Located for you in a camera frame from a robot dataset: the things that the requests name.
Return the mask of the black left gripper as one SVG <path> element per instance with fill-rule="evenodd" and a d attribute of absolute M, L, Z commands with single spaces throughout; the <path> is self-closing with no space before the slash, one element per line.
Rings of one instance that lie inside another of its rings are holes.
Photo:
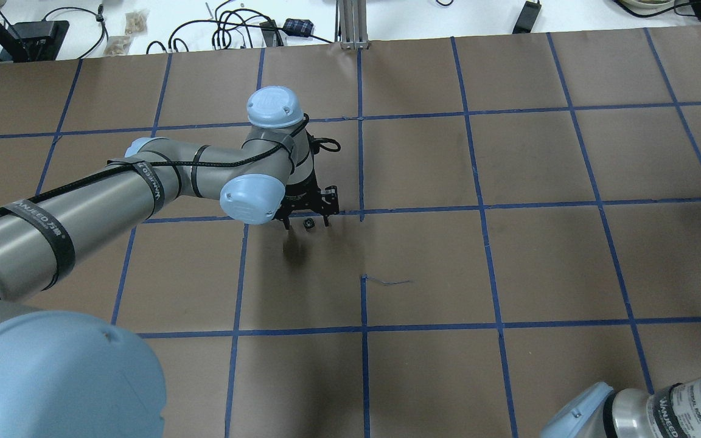
<path fill-rule="evenodd" d="M 315 171 L 309 177 L 293 185 L 287 185 L 281 205 L 274 219 L 281 221 L 285 230 L 290 230 L 290 214 L 309 210 L 323 217 L 326 228 L 331 227 L 330 216 L 340 213 L 337 186 L 319 186 Z"/>

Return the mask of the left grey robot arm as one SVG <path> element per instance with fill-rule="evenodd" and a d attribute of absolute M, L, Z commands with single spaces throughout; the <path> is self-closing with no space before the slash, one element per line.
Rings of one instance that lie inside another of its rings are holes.
<path fill-rule="evenodd" d="M 26 302 L 181 197 L 219 203 L 250 226 L 311 211 L 329 225 L 336 186 L 321 188 L 320 150 L 292 89 L 265 86 L 246 102 L 242 144 L 139 137 L 84 178 L 0 207 L 0 437 L 161 437 L 166 380 L 130 330 L 86 313 Z"/>

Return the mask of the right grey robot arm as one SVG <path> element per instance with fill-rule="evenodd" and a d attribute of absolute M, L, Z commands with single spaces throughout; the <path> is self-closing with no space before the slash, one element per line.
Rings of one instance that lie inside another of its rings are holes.
<path fill-rule="evenodd" d="M 376 214 L 259 233 L 317 329 L 295 436 L 701 437 L 701 203 Z"/>

